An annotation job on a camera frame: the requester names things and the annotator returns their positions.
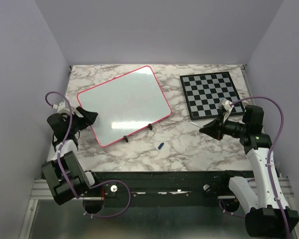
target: gray floor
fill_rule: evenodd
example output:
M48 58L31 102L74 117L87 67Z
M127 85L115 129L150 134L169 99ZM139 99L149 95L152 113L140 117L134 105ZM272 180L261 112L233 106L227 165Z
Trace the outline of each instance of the gray floor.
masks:
M113 219L83 216L82 201L39 201L31 239L246 239L244 219L219 208L129 208ZM111 214L119 209L108 209Z

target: checkerboard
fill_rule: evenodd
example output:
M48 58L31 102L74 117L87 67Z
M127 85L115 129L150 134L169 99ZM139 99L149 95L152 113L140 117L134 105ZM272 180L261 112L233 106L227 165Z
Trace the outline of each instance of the checkerboard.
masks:
M218 115L218 103L226 98L239 99L229 72L198 74L180 77L191 120L214 118ZM244 107L237 104L231 116L242 115Z

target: marble table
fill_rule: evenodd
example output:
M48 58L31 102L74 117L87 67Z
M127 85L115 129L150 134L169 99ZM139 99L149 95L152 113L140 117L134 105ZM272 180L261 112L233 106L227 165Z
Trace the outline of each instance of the marble table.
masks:
M143 65L74 66L66 91L73 108L77 94ZM76 154L84 170L93 171L219 171L251 170L238 139L216 141L190 124L180 75L229 71L241 98L248 96L238 65L150 65L172 108L172 115L108 147L100 147L90 128L81 132ZM239 121L241 117L232 117ZM203 126L210 119L195 121ZM161 150L157 147L164 142Z

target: blue marker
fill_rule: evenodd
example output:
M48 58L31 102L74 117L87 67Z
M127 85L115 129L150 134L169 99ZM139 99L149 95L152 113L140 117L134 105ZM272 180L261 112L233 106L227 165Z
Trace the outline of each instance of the blue marker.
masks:
M161 143L158 147L158 149L161 149L163 147L164 143Z

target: pink border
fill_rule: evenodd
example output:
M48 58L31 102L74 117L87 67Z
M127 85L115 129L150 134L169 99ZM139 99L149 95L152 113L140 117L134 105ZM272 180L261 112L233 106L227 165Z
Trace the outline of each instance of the pink border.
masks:
M80 102L80 100L79 100L79 94L81 94L81 93L83 93L83 92L86 92L86 91L88 91L88 90L90 90L90 89L93 89L93 88L95 88L95 87L98 87L98 86L100 86L100 85L103 85L103 84L105 84L105 83L108 83L108 82L110 82L110 81L113 81L113 80L115 80L115 79L118 79L118 78L120 78L120 77L122 77L122 76L125 76L125 75L127 75L127 74L129 74L129 73L132 73L132 72L137 71L137 70L139 70L139 69L141 69L141 68L144 68L144 67L149 67L149 68L151 69L151 71L153 72L153 75L154 75L154 77L155 77L155 79L156 79L156 82L157 82L159 88L160 88L160 91L162 92L162 94L163 94L163 96L164 96L164 98L165 98L165 100L166 100L166 102L167 102L167 105L168 105L168 107L169 107L169 109L170 109L170 114L169 114L169 115L167 115L167 116L165 116L165 117L163 117L163 118L161 118L161 119L159 119L159 120L157 120L157 121L155 121L155 122L153 122L153 123L151 123L151 124L157 123L157 122L159 122L160 120L163 120L163 119L169 117L169 116L171 115L172 111L171 111L171 107L170 107L170 105L169 105L169 103L168 103L168 101L167 101L167 99L166 99L166 96L165 96L165 94L164 94L164 92L163 92L163 90L162 90L162 88L161 88L161 86L160 86L160 84L159 84L159 82L158 82L158 80L157 80L157 78L156 78L156 75L155 75L153 69L152 69L150 66L143 66L143 67L140 67L140 68L138 68L138 69L136 69L136 70L130 71L130 72L125 73L125 74L123 74L123 75L121 75L121 76L115 77L115 78L113 78L113 79L111 79L111 80L108 80L108 81L106 81L106 82L100 83L100 84L98 84L98 85L96 85L96 86L93 86L93 87L91 87L91 88L88 88L88 89L86 89L86 90L84 90L84 91L81 91L81 92L79 92L79 93L77 94L76 99L78 100L80 106L82 107L81 102ZM132 132L132 133L126 135L126 137L128 137L128 136L130 136L130 135L132 135L132 134L134 134L134 133L136 133L136 132L138 132L138 131L140 131L140 130L142 130L142 129L144 129L144 128L147 128L147 126L145 126L145 127L143 127L143 128L140 128L140 129L138 129L138 130L136 130L136 131L134 131L134 132ZM92 132L93 132L93 134L94 134L94 136L95 136L97 142L99 143L99 145L100 145L101 147L107 147L107 146L110 146L110 145L112 145L112 144L114 144L114 143L116 143L116 142L118 142L118 141L120 141L120 140L123 139L123 137L122 137L122 138L120 138L120 139L118 139L118 140L116 140L116 141L114 141L114 142L112 142L112 143L109 143L109 144L107 144L107 145L101 145L100 142L99 142L98 137L96 136L96 134L95 134L95 132L94 132L94 130L93 130L93 128L92 128L92 126L91 126L91 130L92 130Z

